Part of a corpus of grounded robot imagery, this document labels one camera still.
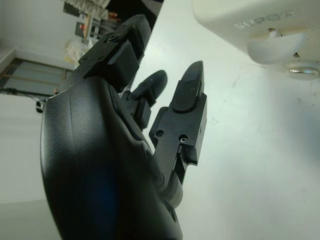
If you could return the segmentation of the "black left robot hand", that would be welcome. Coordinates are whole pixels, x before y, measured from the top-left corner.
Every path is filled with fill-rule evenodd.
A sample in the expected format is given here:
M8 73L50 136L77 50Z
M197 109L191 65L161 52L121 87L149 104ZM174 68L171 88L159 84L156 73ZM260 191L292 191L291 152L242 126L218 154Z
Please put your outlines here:
M206 123L202 61L189 66L150 129L167 84L159 70L130 85L151 28L136 15L103 36L44 107L40 160L47 202L64 240L181 240L176 208Z

